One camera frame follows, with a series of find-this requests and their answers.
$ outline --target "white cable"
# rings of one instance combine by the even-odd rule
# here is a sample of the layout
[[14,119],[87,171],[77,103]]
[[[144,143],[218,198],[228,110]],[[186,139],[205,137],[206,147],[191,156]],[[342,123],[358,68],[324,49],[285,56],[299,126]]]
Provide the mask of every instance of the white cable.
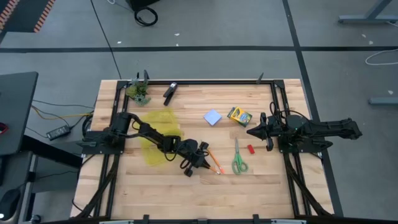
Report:
[[392,22],[387,22],[387,23],[390,24],[390,25],[393,25],[393,26],[395,26],[395,27],[398,27],[397,24],[393,24]]
[[[391,23],[391,22],[387,22],[387,23],[390,24],[390,25],[393,25],[394,27],[398,27],[398,25],[393,24],[393,23]],[[373,57],[376,56],[376,55],[379,55],[379,54],[382,54],[382,53],[386,53],[386,52],[394,52],[394,51],[398,51],[398,49],[394,49],[394,50],[383,50],[383,51],[380,51],[380,52],[378,52],[378,53],[376,53],[376,54],[372,54],[372,55],[370,55],[370,56],[365,60],[365,63],[366,63],[366,65],[375,65],[375,66],[377,66],[377,65],[398,65],[398,62],[391,62],[391,63],[369,63],[369,62],[368,62],[368,60],[369,60],[370,58],[373,58]]]

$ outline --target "red object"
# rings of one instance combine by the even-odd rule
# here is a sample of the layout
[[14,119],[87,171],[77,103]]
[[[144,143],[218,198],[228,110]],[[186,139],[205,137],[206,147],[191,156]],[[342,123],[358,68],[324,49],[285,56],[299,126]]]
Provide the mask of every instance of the red object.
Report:
[[253,146],[248,145],[248,149],[249,149],[249,151],[250,151],[250,154],[254,154]]
[[8,130],[8,126],[6,124],[0,123],[0,134],[4,134]]

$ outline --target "yellow cable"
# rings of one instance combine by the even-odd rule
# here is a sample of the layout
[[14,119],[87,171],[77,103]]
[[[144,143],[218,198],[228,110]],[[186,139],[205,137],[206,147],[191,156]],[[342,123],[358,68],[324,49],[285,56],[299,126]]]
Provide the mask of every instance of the yellow cable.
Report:
[[37,115],[40,116],[42,119],[61,119],[61,118],[74,118],[74,117],[81,117],[81,116],[88,116],[90,115],[89,113],[85,113],[85,114],[72,114],[72,115],[65,115],[65,116],[59,116],[56,118],[45,118],[43,117],[40,112],[38,111],[38,109],[35,106],[32,106],[32,109],[36,111]]

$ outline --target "scissor handle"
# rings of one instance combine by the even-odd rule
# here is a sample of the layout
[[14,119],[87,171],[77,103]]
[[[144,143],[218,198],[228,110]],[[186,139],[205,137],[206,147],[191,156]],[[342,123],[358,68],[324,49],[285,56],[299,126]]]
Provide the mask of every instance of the scissor handle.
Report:
[[232,161],[232,171],[236,175],[241,175],[241,170],[239,169],[239,164],[236,160]]
[[241,171],[246,172],[246,171],[248,171],[249,166],[245,162],[242,161],[239,168]]

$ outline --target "black floor stripe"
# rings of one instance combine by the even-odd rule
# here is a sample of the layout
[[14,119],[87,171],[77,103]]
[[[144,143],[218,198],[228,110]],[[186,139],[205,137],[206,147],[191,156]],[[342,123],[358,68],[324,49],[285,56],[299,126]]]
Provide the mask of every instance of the black floor stripe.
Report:
[[[287,23],[289,25],[290,33],[292,35],[293,44],[295,47],[295,52],[297,55],[298,65],[300,67],[302,80],[304,84],[305,93],[307,95],[308,105],[310,107],[312,119],[315,121],[319,121],[319,114],[317,110],[317,105],[315,104],[315,98],[312,92],[312,87],[310,83],[310,78],[308,77],[307,68],[305,66],[304,57],[302,53],[302,49],[300,48],[299,38],[296,33],[296,28],[294,26],[292,13],[290,11],[289,3],[287,0],[282,0]],[[323,154],[323,167],[325,170],[326,181],[328,183],[328,188],[330,192],[331,202],[333,204],[333,209],[336,215],[343,216],[343,210],[341,208],[340,198],[338,196],[337,186],[335,182],[335,178],[333,176],[333,170],[331,169],[330,158],[328,155],[328,151],[324,150]]]
[[[0,34],[0,43],[4,34]],[[186,47],[113,47],[113,52],[196,52],[196,51],[288,51],[296,52],[371,52],[394,50],[398,46],[369,47],[293,47],[293,46],[186,46]],[[0,53],[95,53],[110,52],[108,47],[0,48]]]
[[398,46],[363,46],[363,47],[300,47],[301,51],[321,51],[321,52],[349,52],[349,51],[382,51],[395,50]]
[[[113,47],[113,52],[186,52],[186,51],[294,51],[289,46],[189,46],[189,47]],[[110,52],[108,47],[81,48],[0,48],[0,53],[87,53]]]

